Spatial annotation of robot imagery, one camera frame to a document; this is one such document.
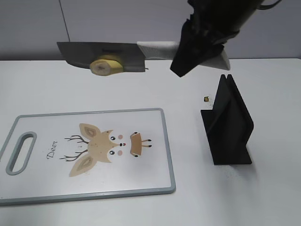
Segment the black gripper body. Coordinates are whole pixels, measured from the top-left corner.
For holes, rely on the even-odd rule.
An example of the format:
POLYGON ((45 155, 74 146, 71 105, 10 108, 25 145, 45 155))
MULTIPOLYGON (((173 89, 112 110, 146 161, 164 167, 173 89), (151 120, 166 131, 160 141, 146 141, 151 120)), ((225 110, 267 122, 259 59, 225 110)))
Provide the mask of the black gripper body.
POLYGON ((190 14, 188 19, 188 39, 191 42, 210 43, 212 45, 225 44, 229 39, 235 38, 239 31, 225 30, 216 27, 201 18, 197 11, 190 14))

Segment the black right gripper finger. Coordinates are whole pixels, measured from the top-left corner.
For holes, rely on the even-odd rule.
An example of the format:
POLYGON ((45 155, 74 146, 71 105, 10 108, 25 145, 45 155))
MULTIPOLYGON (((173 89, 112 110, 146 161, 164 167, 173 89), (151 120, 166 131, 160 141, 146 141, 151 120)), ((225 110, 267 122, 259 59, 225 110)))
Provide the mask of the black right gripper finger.
POLYGON ((193 22, 188 19, 182 26, 179 47, 170 70, 183 77, 197 65, 220 55, 223 50, 222 44, 214 45, 207 37, 196 33, 193 22))

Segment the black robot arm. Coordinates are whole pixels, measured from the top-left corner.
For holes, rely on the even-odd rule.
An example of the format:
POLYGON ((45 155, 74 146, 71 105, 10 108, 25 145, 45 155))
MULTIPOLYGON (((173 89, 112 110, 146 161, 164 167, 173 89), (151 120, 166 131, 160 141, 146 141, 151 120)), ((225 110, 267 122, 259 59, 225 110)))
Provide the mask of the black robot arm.
POLYGON ((268 10, 279 3, 278 0, 269 5, 261 0, 188 1, 193 14, 182 26, 171 71, 183 77, 197 65, 229 70, 224 45, 239 34, 242 25, 256 10, 268 10))

